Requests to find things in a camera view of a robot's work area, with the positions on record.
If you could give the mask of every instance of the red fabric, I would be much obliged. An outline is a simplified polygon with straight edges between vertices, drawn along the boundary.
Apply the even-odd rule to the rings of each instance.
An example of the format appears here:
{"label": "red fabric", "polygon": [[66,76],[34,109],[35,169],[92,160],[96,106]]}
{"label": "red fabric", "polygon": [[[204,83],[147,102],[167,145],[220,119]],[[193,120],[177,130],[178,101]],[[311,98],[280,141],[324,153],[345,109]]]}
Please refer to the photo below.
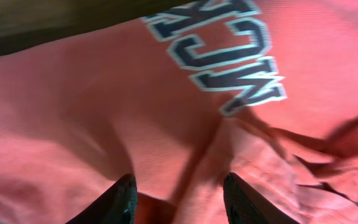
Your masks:
{"label": "red fabric", "polygon": [[[236,172],[301,223],[358,223],[358,22],[257,4],[287,99],[235,118],[218,108],[238,91],[201,91],[140,19],[0,57],[0,221],[66,222],[134,172],[158,199],[142,196],[137,223],[226,223]],[[206,52],[244,44],[223,22],[197,32]]]}

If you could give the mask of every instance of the t-shirt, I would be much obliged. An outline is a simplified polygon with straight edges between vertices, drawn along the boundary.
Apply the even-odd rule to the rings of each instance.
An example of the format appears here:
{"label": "t-shirt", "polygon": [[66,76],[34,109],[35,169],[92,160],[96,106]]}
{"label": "t-shirt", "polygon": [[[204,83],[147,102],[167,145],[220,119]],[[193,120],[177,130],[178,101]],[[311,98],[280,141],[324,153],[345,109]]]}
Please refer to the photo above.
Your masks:
{"label": "t-shirt", "polygon": [[228,172],[358,223],[358,4],[202,0],[0,57],[1,222],[66,222],[134,173],[137,223],[225,223]]}

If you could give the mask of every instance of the cloth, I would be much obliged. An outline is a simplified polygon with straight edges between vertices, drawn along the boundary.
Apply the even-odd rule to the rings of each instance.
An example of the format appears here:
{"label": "cloth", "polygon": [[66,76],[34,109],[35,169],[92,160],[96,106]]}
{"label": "cloth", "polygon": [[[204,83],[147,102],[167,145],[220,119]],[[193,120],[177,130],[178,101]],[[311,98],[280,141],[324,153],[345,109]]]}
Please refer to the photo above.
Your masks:
{"label": "cloth", "polygon": [[300,223],[358,223],[346,2],[200,1],[0,57],[0,222],[67,222],[133,172],[136,223],[226,223],[235,172]]}

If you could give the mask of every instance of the red garment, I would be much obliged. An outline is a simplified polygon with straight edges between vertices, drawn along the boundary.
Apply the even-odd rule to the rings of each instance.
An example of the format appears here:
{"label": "red garment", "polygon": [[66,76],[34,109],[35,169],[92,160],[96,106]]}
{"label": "red garment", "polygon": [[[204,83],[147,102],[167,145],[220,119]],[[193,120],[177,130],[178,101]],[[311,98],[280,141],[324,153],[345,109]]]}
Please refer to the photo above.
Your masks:
{"label": "red garment", "polygon": [[64,223],[133,171],[137,223],[226,223],[228,172],[300,223],[358,223],[358,9],[243,3],[164,40],[167,14],[0,57],[0,221]]}

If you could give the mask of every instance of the clothing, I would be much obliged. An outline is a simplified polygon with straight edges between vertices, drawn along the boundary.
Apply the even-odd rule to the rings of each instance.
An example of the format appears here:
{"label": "clothing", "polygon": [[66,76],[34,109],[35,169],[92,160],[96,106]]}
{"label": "clothing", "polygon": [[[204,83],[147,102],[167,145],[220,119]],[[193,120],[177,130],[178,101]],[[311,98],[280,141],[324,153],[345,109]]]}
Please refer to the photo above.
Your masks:
{"label": "clothing", "polygon": [[133,172],[136,223],[225,223],[235,172],[300,223],[358,223],[358,19],[220,3],[0,57],[0,221],[67,222]]}

